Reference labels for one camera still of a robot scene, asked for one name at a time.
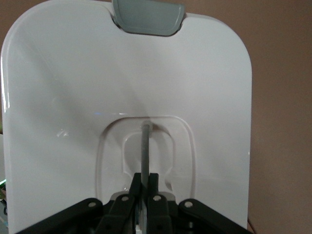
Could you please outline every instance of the screw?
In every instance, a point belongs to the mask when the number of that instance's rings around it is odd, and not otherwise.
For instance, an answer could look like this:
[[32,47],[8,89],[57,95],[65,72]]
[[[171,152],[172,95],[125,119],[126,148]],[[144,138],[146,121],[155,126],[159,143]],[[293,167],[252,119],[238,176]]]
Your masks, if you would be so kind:
[[160,201],[161,200],[161,196],[156,195],[156,196],[153,197],[153,200],[154,201]]
[[186,208],[191,208],[191,207],[193,206],[193,203],[191,203],[190,201],[186,201],[186,202],[184,203],[184,206],[185,206]]
[[96,203],[95,202],[90,202],[89,204],[88,204],[88,207],[94,207],[94,206],[96,206]]
[[121,198],[121,200],[122,200],[122,201],[127,201],[127,200],[129,200],[129,198],[128,198],[127,196],[123,196],[123,197]]

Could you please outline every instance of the glossy white surface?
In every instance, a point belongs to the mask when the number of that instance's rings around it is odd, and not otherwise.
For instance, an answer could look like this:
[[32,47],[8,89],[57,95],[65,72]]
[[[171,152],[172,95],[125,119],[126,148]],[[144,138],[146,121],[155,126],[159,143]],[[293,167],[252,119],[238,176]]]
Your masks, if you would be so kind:
[[[161,186],[179,192],[184,181],[166,184],[176,159],[187,178],[178,199],[193,195],[246,226],[252,73],[244,44],[210,17],[188,14],[177,34],[155,37],[123,32],[111,14],[110,3],[48,1],[23,14],[5,39],[10,232],[87,197],[105,203],[105,188],[127,187],[137,170],[138,123],[149,117],[175,126],[153,133],[151,167]],[[173,149],[186,139],[178,158]],[[169,166],[161,166],[159,146]]]
[[0,181],[5,180],[3,135],[0,134]]

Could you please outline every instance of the metal rod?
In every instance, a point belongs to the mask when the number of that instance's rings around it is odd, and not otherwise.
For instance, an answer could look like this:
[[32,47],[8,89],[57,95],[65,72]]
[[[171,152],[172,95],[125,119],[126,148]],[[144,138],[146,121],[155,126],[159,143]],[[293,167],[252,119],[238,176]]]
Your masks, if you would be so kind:
[[142,234],[147,233],[147,195],[148,195],[148,178],[150,175],[150,160],[149,160],[149,139],[150,132],[153,129],[153,124],[150,121],[145,121],[142,124],[142,140],[141,140],[141,214],[140,223]]

